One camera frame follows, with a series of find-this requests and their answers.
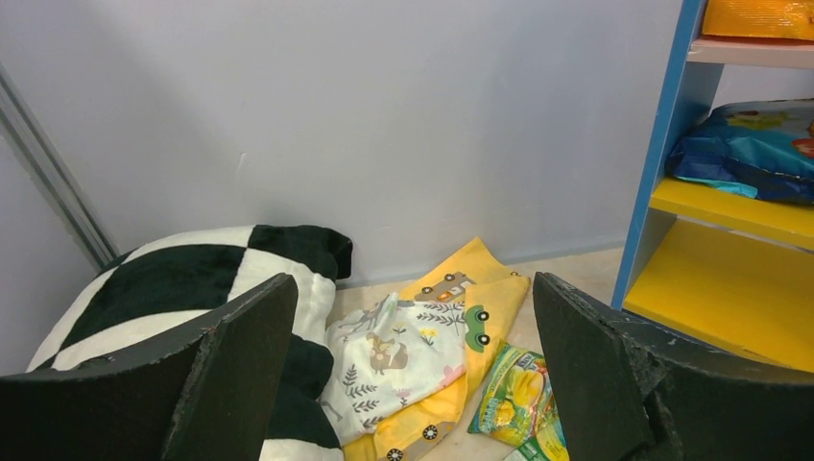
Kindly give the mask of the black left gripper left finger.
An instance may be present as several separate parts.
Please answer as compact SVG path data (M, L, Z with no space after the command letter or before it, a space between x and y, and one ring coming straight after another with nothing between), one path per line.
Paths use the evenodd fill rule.
M238 298L65 370L1 380L5 460L255 460L298 289L276 275Z

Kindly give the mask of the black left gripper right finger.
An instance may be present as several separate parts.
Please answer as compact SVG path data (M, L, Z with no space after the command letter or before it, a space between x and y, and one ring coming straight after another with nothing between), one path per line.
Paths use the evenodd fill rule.
M574 460L809 460L813 375L613 309L537 273L534 310Z

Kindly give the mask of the orange candy bag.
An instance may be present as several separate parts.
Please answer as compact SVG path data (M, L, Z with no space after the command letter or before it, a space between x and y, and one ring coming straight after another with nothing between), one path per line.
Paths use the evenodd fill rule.
M706 36L813 40L813 2L709 0L701 33Z

